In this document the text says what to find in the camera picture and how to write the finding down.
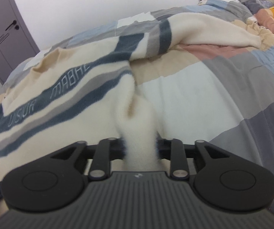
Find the black door handle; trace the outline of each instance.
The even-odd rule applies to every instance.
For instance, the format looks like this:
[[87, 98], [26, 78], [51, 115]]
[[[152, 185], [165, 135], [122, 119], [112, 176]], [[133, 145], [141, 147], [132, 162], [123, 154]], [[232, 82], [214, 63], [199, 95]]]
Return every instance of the black door handle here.
[[14, 21], [5, 29], [5, 31], [7, 31], [12, 25], [16, 25], [16, 23], [17, 23], [17, 21], [14, 20]]

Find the door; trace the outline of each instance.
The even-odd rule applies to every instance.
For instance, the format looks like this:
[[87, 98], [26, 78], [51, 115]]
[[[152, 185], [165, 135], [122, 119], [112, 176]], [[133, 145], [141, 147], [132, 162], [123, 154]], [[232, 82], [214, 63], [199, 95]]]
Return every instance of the door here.
[[0, 82], [25, 59], [39, 52], [14, 0], [0, 0]]

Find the silver screw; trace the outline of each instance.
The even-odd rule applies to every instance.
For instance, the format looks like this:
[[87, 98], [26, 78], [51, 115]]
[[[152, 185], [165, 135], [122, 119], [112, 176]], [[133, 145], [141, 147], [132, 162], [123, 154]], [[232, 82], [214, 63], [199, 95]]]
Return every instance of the silver screw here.
[[95, 169], [95, 170], [92, 170], [89, 174], [92, 177], [99, 178], [99, 177], [103, 177], [105, 175], [105, 172], [103, 170], [100, 170], [100, 169]]
[[178, 178], [183, 178], [188, 175], [188, 172], [183, 170], [183, 169], [177, 169], [173, 172], [173, 176], [178, 177]]

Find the bed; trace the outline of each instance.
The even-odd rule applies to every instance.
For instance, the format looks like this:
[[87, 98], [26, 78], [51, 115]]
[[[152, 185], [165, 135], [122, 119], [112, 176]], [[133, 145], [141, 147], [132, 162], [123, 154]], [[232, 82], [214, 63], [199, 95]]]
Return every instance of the bed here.
[[157, 132], [204, 139], [274, 174], [274, 18], [257, 0], [142, 13], [41, 54], [1, 91], [0, 180], [73, 142], [107, 137], [126, 141], [127, 169], [159, 169], [155, 149], [138, 148], [155, 145]]

